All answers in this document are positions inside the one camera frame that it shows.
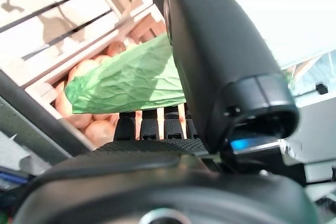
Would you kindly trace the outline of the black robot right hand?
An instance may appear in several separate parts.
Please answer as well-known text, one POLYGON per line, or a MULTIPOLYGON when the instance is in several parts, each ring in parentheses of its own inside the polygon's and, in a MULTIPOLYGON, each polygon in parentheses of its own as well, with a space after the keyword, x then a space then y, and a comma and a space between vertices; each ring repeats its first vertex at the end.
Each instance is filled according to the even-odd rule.
POLYGON ((96 151, 36 178, 14 223, 320 223, 303 187, 279 175, 243 174, 231 147, 286 138, 299 111, 260 33, 234 0, 165 0, 165 19, 187 105, 206 149, 229 173, 177 152, 96 151))

